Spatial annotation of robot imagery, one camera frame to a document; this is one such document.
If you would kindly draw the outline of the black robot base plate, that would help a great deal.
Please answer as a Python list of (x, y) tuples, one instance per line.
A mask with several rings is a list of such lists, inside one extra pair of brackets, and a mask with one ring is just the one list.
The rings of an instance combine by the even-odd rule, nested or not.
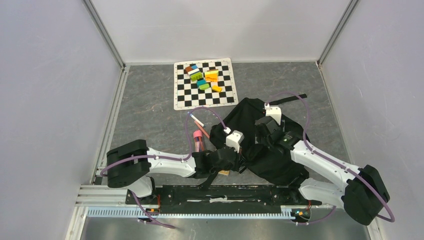
[(320, 206), (294, 187), (277, 185), (162, 185), (139, 198), (145, 208), (158, 205), (162, 214), (277, 214), (281, 206)]

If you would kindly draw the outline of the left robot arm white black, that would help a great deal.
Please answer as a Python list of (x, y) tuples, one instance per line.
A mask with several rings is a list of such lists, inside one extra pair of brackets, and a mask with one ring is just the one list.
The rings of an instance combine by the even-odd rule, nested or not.
[(213, 178), (222, 170), (237, 171), (241, 155), (229, 146), (190, 154), (167, 153), (148, 147), (145, 140), (139, 139), (110, 150), (106, 161), (100, 175), (107, 177), (109, 188), (126, 188), (145, 204), (151, 204), (157, 198), (157, 190), (150, 174)]

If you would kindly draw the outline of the pink lid marker case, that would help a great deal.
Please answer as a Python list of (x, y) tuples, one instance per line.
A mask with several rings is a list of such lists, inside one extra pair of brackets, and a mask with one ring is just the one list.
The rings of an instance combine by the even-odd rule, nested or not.
[(194, 147), (196, 152), (202, 152), (205, 150), (203, 132), (201, 130), (196, 130), (193, 132)]

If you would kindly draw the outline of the blue white marker pen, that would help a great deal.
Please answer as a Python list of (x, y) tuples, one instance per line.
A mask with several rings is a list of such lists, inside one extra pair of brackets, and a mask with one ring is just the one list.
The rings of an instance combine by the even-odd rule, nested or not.
[(189, 111), (187, 112), (187, 114), (197, 123), (199, 124), (202, 128), (205, 127), (205, 124), (203, 122), (201, 122), (197, 117), (195, 117), (192, 113), (190, 113)]

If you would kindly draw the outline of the black student backpack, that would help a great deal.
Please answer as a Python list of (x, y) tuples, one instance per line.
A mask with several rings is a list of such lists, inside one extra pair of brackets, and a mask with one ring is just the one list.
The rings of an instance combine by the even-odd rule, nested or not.
[[(280, 121), (266, 116), (264, 104), (258, 98), (246, 97), (223, 123), (212, 126), (209, 140), (216, 150), (193, 154), (195, 176), (208, 178), (203, 183), (205, 188), (210, 186), (218, 171), (238, 171), (241, 167), (278, 186), (296, 186), (309, 178), (308, 170), (291, 159), (289, 145), (283, 141), (284, 136), (301, 138), (303, 127), (285, 115)], [(225, 145), (225, 127), (243, 134), (240, 153)]]

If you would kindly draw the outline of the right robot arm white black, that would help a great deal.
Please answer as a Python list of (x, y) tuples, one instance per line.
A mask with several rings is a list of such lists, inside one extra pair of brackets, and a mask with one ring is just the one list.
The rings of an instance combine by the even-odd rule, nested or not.
[(254, 124), (254, 144), (247, 153), (252, 172), (275, 185), (286, 185), (295, 204), (314, 200), (342, 208), (368, 226), (391, 197), (379, 171), (359, 167), (321, 152), (305, 140), (301, 127), (264, 116)]

